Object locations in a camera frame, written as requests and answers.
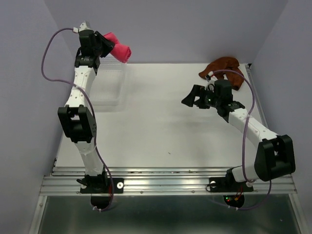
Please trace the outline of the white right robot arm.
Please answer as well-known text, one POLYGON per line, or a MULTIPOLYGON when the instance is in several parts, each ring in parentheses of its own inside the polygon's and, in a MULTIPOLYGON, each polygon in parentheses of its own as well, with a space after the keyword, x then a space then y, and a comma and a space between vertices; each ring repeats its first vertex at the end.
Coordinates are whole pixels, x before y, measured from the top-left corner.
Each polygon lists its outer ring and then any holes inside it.
POLYGON ((233 99, 229 81, 217 80, 212 89, 194 85, 181 103, 199 109, 215 108, 220 117, 238 129, 256 148, 251 165, 232 168, 230 175, 224 178, 227 189, 236 190, 248 180, 266 182, 295 172, 292 139, 288 135, 278 135, 252 117, 243 104, 233 99))

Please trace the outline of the pink microfibre towel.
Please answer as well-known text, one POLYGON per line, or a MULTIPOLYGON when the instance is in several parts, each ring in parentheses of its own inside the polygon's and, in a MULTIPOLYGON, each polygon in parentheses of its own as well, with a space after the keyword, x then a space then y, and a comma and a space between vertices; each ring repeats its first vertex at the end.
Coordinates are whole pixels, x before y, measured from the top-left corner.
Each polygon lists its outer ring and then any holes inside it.
POLYGON ((116 35, 112 32, 105 34, 104 37, 115 44, 110 54, 119 62, 127 63, 132 55, 130 47, 120 43, 116 35))

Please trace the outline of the brown microfibre towel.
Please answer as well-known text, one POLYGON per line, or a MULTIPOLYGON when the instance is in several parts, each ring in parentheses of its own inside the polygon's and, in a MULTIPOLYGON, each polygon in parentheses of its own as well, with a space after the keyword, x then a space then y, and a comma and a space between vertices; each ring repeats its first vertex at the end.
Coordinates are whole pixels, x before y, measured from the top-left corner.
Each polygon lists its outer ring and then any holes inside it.
POLYGON ((221 57, 209 63, 207 67, 199 72, 199 76, 205 79, 206 76, 213 72, 217 79, 224 79, 224 76, 230 81, 232 89, 238 91, 243 82, 243 73, 239 69, 239 61, 233 57, 221 57))

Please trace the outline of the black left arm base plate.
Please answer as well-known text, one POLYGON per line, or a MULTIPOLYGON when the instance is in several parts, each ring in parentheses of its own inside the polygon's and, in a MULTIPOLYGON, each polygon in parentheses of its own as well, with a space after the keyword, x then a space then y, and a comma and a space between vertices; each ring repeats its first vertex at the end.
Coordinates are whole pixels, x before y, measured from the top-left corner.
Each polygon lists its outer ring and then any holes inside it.
POLYGON ((87 182, 86 178, 77 179, 77 183, 80 184, 81 194, 122 194, 124 190, 124 178, 113 178, 114 189, 112 190, 112 184, 110 179, 107 182, 87 182))

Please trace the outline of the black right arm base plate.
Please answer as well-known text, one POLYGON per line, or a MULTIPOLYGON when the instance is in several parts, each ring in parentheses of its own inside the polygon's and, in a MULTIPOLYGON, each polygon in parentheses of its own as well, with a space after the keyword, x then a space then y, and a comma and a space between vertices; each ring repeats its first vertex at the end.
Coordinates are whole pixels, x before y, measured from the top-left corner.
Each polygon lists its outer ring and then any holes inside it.
POLYGON ((236 182, 234 179, 225 177, 211 177, 206 185, 206 190, 211 193, 236 193, 236 192, 253 192, 253 186, 248 187, 245 182, 236 182))

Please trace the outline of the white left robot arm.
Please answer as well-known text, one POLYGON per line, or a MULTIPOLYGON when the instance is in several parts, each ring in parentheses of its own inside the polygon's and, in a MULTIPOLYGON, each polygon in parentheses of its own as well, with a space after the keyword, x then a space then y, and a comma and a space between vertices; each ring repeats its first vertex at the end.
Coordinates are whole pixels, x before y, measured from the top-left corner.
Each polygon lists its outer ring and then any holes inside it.
POLYGON ((97 153, 97 123, 89 94, 100 58, 112 51, 114 43, 92 29, 80 29, 78 35, 80 47, 74 64, 74 84, 65 106, 58 109, 58 117, 65 136, 75 144, 85 166, 85 178, 80 183, 84 186, 92 183, 97 192, 104 192, 109 181, 97 153))

